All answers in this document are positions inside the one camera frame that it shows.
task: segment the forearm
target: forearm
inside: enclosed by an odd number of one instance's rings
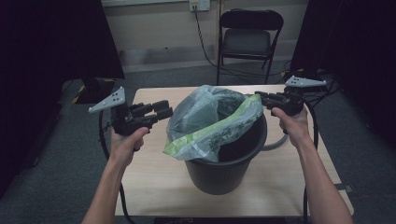
[[[306,138],[297,148],[313,222],[353,223],[347,205],[326,172],[312,140]]]
[[[115,209],[122,175],[125,169],[112,160],[108,161],[90,209],[82,223],[114,223]]]

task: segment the chair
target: chair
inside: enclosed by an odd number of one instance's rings
[[[219,19],[218,75],[224,65],[223,58],[263,60],[262,69],[268,68],[264,84],[267,84],[276,48],[276,41],[283,27],[283,18],[272,10],[231,9]],[[271,43],[268,31],[276,31]]]

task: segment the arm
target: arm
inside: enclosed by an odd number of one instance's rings
[[[111,152],[91,206],[82,223],[114,223],[120,183],[126,167],[132,162],[134,148],[143,146],[148,128],[140,128],[130,136],[111,133]]]
[[[300,156],[313,222],[353,223],[347,205],[327,174],[309,135],[306,109],[294,117],[289,117],[279,108],[272,112],[280,118],[280,127],[288,131],[290,141]]]

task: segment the green plastic bag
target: green plastic bag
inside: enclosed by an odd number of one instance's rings
[[[220,146],[242,136],[262,115],[262,99],[204,85],[174,110],[163,153],[181,161],[219,161]]]

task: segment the chair backrest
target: chair backrest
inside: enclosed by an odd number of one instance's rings
[[[280,31],[283,27],[283,18],[273,10],[236,8],[221,15],[219,26],[235,29]]]

